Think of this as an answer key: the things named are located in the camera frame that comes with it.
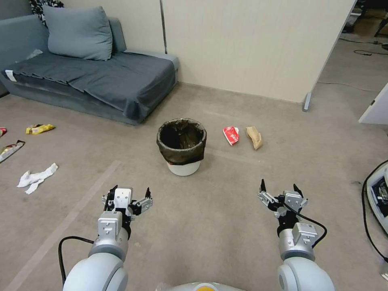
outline wall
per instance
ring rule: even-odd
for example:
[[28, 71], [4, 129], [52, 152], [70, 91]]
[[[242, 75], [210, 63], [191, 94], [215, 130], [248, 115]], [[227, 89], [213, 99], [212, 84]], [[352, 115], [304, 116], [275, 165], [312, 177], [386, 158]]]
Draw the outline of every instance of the wall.
[[[163, 52], [159, 0], [64, 0], [102, 5], [128, 47]], [[354, 0], [163, 0], [168, 53], [179, 80], [302, 102]]]
[[[32, 14], [28, 0], [0, 0], [0, 20]], [[0, 97], [7, 90], [0, 82]]]

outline gray cushion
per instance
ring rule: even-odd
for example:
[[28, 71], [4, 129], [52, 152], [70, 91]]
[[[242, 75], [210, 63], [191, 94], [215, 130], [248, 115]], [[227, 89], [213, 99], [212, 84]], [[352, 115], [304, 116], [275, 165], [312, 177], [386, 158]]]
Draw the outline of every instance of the gray cushion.
[[112, 31], [104, 9], [43, 6], [50, 32], [48, 49], [57, 55], [105, 61], [112, 54]]

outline black trash bag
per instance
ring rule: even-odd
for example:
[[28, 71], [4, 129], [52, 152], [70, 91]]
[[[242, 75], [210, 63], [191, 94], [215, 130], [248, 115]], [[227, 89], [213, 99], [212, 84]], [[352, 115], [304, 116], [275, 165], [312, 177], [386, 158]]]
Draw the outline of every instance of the black trash bag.
[[158, 131], [156, 143], [164, 159], [175, 165], [185, 165], [203, 160], [206, 130], [190, 118], [165, 122]]

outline couch armrest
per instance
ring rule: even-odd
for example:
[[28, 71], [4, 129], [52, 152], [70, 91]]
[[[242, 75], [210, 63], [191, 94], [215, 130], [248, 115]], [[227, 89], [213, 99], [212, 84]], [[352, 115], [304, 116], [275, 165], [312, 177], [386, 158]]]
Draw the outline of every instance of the couch armrest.
[[113, 51], [123, 52], [127, 49], [121, 30], [120, 21], [115, 17], [109, 17], [109, 25], [113, 35]]
[[26, 59], [34, 50], [48, 51], [48, 29], [37, 15], [0, 21], [0, 69]]

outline black pillow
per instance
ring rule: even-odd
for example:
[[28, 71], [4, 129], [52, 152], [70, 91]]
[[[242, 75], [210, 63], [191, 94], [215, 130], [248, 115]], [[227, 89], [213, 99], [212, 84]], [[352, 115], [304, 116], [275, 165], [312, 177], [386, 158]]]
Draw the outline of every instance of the black pillow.
[[47, 27], [46, 20], [44, 19], [43, 5], [63, 8], [63, 3], [59, 0], [30, 0], [32, 13], [37, 14], [40, 21]]

